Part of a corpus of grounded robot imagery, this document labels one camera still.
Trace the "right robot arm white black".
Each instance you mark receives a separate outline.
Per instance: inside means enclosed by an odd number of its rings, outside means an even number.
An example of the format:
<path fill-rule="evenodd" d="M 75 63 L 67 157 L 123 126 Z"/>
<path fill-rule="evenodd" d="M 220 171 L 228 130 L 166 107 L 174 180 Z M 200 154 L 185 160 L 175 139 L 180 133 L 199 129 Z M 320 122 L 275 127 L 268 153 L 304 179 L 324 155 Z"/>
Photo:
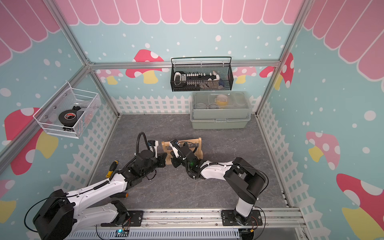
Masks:
<path fill-rule="evenodd" d="M 189 145 L 180 144 L 178 140 L 170 141 L 172 147 L 171 162 L 177 168 L 183 166 L 188 176 L 197 179 L 216 179 L 226 181 L 238 195 L 239 200 L 232 215 L 240 225 L 253 220 L 251 215 L 259 195 L 267 188 L 269 178 L 254 168 L 243 158 L 226 163 L 211 162 L 199 159 Z"/>

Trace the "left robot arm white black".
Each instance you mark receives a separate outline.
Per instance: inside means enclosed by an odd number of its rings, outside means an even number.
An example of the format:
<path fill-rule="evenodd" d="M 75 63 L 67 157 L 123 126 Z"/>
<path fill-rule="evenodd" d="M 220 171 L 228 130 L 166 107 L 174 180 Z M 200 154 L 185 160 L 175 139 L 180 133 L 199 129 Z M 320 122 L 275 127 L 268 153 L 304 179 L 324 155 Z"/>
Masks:
<path fill-rule="evenodd" d="M 146 138 L 146 134 L 140 132 L 134 157 L 120 170 L 111 166 L 104 180 L 74 191 L 56 190 L 42 199 L 42 206 L 32 219 L 33 228 L 27 221 L 24 221 L 25 227 L 42 240 L 63 240 L 69 234 L 93 225 L 128 226 L 131 214 L 119 200 L 101 207 L 94 207 L 94 204 L 125 194 L 149 174 L 165 167 L 167 155 L 158 154 L 155 141 Z M 145 139 L 144 150 L 140 150 L 141 139 Z"/>

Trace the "wooden jewelry display stand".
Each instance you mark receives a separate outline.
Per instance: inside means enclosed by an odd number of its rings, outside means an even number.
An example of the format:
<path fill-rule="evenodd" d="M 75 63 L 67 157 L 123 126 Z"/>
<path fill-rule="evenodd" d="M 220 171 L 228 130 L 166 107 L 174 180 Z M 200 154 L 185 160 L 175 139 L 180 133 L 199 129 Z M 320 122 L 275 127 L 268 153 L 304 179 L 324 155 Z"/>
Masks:
<path fill-rule="evenodd" d="M 190 139 L 190 140 L 178 140 L 180 147 L 184 144 L 187 144 L 191 151 L 194 152 L 194 155 L 198 157 L 198 159 L 203 159 L 203 151 L 202 151 L 202 139 Z M 167 153 L 166 157 L 166 165 L 171 165 L 171 152 L 173 152 L 170 142 L 162 142 L 162 148 L 165 153 Z"/>

